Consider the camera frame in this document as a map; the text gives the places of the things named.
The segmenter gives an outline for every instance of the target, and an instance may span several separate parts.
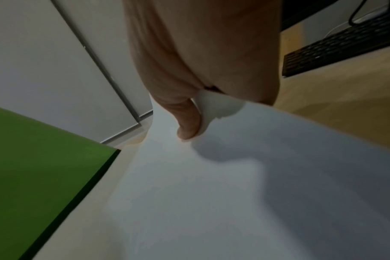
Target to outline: wooden desk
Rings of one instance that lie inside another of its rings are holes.
[[[275,107],[390,148],[390,47],[281,79]]]

